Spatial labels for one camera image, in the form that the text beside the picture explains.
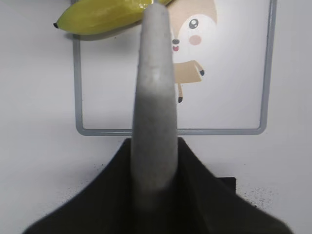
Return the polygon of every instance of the white table surface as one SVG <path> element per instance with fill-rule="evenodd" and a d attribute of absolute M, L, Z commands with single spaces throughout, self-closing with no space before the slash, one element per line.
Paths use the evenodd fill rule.
<path fill-rule="evenodd" d="M 124 137 L 75 129 L 72 47 L 52 23 L 65 0 L 0 1 L 0 233 L 20 234 L 86 186 Z M 37 14 L 26 14 L 38 8 Z M 278 4 L 267 130 L 259 136 L 188 136 L 238 194 L 310 234 L 312 32 L 308 0 Z"/>

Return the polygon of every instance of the cartoon fox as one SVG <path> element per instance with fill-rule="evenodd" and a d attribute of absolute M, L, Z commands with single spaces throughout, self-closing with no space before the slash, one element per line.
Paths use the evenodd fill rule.
<path fill-rule="evenodd" d="M 217 23 L 214 0 L 175 0 L 168 6 L 172 27 L 172 49 L 178 102 L 183 101 L 181 84 L 201 81 L 203 67 L 194 60 L 203 53 L 199 46 L 207 41 Z"/>

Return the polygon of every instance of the yellow banana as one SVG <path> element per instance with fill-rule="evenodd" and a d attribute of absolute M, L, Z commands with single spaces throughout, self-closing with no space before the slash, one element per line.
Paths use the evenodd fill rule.
<path fill-rule="evenodd" d="M 159 2 L 168 4 L 171 0 Z M 152 0 L 80 0 L 54 26 L 79 35 L 104 33 L 141 20 L 151 3 Z"/>

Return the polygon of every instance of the cartoon arm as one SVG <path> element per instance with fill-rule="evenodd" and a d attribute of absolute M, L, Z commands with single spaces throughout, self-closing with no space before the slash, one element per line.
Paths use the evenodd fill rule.
<path fill-rule="evenodd" d="M 205 75 L 205 71 L 204 71 L 203 67 L 200 66 L 200 64 L 197 61 L 194 61 L 194 62 L 195 62 L 195 66 L 198 69 L 198 71 L 201 74 L 201 76 L 204 76 Z"/>

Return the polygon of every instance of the dark green stand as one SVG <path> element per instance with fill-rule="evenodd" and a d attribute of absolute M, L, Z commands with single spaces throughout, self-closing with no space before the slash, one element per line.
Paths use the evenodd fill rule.
<path fill-rule="evenodd" d="M 174 202 L 153 214 L 134 213 L 130 147 L 131 140 L 125 140 L 88 187 L 24 234 L 292 233 L 284 223 L 250 205 L 215 178 L 182 138 L 178 141 Z"/>

